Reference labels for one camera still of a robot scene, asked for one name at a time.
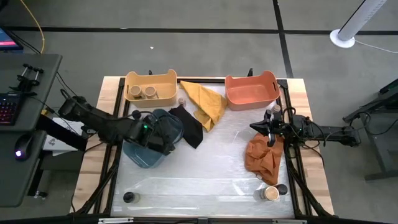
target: monitor screen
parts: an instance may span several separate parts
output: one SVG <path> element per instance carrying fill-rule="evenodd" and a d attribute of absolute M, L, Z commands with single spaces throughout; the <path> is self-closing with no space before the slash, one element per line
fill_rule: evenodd
<path fill-rule="evenodd" d="M 0 50 L 12 50 L 18 48 L 18 44 L 0 28 Z"/>

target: wooden table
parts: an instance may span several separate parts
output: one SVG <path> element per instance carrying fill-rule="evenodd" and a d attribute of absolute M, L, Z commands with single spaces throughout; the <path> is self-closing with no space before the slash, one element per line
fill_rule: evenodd
<path fill-rule="evenodd" d="M 121 77 L 104 77 L 101 91 L 99 93 L 99 98 L 96 107 L 100 110 L 106 111 L 108 113 L 113 112 L 114 104 L 116 102 L 116 95 L 118 92 L 119 79 Z M 296 108 L 297 114 L 302 114 L 304 116 L 309 116 L 312 119 L 311 109 L 308 102 L 307 91 L 305 90 L 305 84 L 303 79 L 291 78 L 287 79 L 289 85 L 290 100 L 292 106 Z M 281 93 L 282 107 L 285 108 L 284 95 Z M 121 107 L 119 110 L 119 115 L 121 115 L 124 108 L 124 100 L 121 101 Z M 87 147 L 91 147 L 98 144 L 98 138 L 93 136 L 90 138 Z M 87 152 L 84 156 L 83 163 L 80 168 L 79 178 L 75 189 L 75 194 L 73 198 L 73 204 L 78 210 L 81 206 L 88 200 L 93 191 L 98 185 L 101 175 L 101 168 L 103 165 L 105 145 L 98 146 L 97 148 Z M 111 159 L 109 166 L 112 164 L 114 158 L 114 151 L 111 154 Z M 307 181 L 308 188 L 311 190 L 312 194 L 317 198 L 317 200 L 322 204 L 323 208 L 329 212 L 333 212 L 333 206 L 331 204 L 328 183 L 326 181 L 325 170 L 322 165 L 322 160 L 319 155 L 312 150 L 301 148 L 301 155 L 303 160 L 303 168 L 305 173 L 305 178 Z M 104 190 L 102 204 L 100 211 L 102 212 L 106 205 L 106 199 L 108 196 L 108 186 Z M 301 190 L 296 184 L 298 202 L 300 209 L 303 213 L 304 204 L 303 196 Z"/>

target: keyboard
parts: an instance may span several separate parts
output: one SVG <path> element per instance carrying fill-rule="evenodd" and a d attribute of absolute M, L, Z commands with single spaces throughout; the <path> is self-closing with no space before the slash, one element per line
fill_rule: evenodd
<path fill-rule="evenodd" d="M 0 125 L 14 125 L 20 105 L 21 94 L 0 93 Z"/>

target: white surface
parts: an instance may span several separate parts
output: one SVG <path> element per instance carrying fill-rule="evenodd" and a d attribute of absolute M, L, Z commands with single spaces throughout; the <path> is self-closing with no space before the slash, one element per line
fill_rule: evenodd
<path fill-rule="evenodd" d="M 337 47 L 341 47 L 341 48 L 346 48 L 347 49 L 347 48 L 352 47 L 355 44 L 355 38 L 353 37 L 353 38 L 351 38 L 350 40 L 347 40 L 347 41 L 340 40 L 338 38 L 339 31 L 340 30 L 337 29 L 337 30 L 333 30 L 330 33 L 330 40 L 332 41 L 332 43 L 334 45 L 336 45 Z"/>
<path fill-rule="evenodd" d="M 204 84 L 225 95 L 223 84 Z M 197 109 L 184 90 L 178 98 L 187 101 L 185 109 Z M 135 110 L 130 105 L 129 112 Z M 290 189 L 275 202 L 262 200 L 256 190 L 267 187 L 244 168 L 244 152 L 256 131 L 250 123 L 263 119 L 265 108 L 231 111 L 207 133 L 197 149 L 183 139 L 164 161 L 153 169 L 141 169 L 123 152 L 114 192 L 112 216 L 134 217 L 245 217 L 291 218 L 294 216 Z M 279 184 L 289 188 L 284 155 L 280 161 Z M 126 192 L 141 195 L 137 203 L 124 203 Z"/>
<path fill-rule="evenodd" d="M 68 124 L 79 134 L 82 134 L 82 130 L 81 127 L 84 125 L 81 122 L 74 122 L 74 121 L 67 121 L 67 120 L 62 120 L 61 118 L 53 118 L 53 121 L 55 121 L 57 124 L 61 125 L 62 127 L 71 130 L 71 128 L 66 124 L 66 122 L 68 122 Z M 61 140 L 58 140 L 52 136 L 47 135 L 47 137 L 45 138 L 45 143 L 44 143 L 44 147 L 43 150 L 45 151 L 52 151 L 52 155 L 53 156 L 57 156 L 57 155 L 61 155 L 63 153 L 66 152 L 70 152 L 70 151 L 77 151 L 77 149 L 75 149 L 74 147 L 69 146 L 68 144 L 64 143 Z"/>

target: computer monitor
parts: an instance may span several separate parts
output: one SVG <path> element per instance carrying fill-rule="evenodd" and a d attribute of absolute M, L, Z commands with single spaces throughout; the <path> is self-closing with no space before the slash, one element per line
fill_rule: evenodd
<path fill-rule="evenodd" d="M 23 47 L 2 28 L 0 28 L 0 52 L 10 50 L 22 50 Z"/>

